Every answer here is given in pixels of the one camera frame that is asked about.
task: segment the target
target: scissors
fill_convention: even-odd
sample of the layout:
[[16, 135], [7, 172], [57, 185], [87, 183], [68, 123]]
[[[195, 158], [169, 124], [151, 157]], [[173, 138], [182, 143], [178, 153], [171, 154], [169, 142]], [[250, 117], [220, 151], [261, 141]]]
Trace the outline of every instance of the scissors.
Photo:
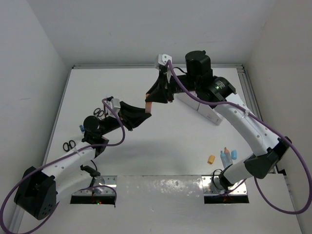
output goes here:
[[76, 146], [75, 141], [70, 140], [69, 142], [65, 142], [65, 143], [63, 144], [63, 150], [64, 150], [65, 152], [68, 152], [68, 151], [70, 151], [71, 149], [73, 149], [75, 146]]
[[100, 108], [96, 108], [93, 111], [93, 114], [97, 117], [102, 117], [105, 114], [105, 111], [101, 110]]

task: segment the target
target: wall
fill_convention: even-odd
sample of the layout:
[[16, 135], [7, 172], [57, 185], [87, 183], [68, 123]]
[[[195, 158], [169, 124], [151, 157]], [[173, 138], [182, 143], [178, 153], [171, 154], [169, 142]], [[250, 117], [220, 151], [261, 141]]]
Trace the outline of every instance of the wall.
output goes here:
[[[68, 70], [26, 0], [0, 1], [0, 31], [2, 202], [25, 169], [42, 163]], [[14, 207], [11, 199], [7, 225]]]
[[146, 64], [166, 53], [184, 62], [245, 62], [275, 0], [28, 0], [66, 64]]
[[[290, 137], [312, 171], [312, 1], [278, 0], [247, 69], [265, 121]], [[292, 151], [282, 159], [295, 207], [307, 201], [305, 173]], [[312, 208], [299, 215], [312, 233]]]

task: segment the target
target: table surface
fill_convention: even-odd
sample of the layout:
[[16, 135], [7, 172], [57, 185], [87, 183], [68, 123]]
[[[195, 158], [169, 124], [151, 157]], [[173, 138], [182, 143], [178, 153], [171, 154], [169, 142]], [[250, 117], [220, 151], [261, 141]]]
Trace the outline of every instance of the table surface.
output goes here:
[[[214, 69], [214, 74], [227, 78], [244, 99], [235, 68]], [[144, 107], [145, 93], [157, 75], [150, 68], [72, 70], [47, 162], [64, 154], [64, 142], [81, 140], [79, 125], [102, 107], [104, 97]], [[106, 137], [118, 142], [121, 130]], [[225, 146], [237, 149], [234, 162], [251, 153], [227, 120], [216, 126], [179, 100], [153, 103], [151, 118], [126, 132], [122, 145], [107, 147], [95, 160], [102, 175], [118, 176], [117, 207], [70, 205], [68, 198], [37, 233], [300, 233], [296, 217], [266, 205], [252, 179], [247, 180], [249, 204], [204, 205], [200, 175], [223, 168], [219, 154]], [[216, 155], [213, 165], [207, 163], [211, 154]], [[260, 184], [273, 203], [293, 210], [282, 175], [268, 175]], [[36, 224], [25, 213], [19, 232]]]

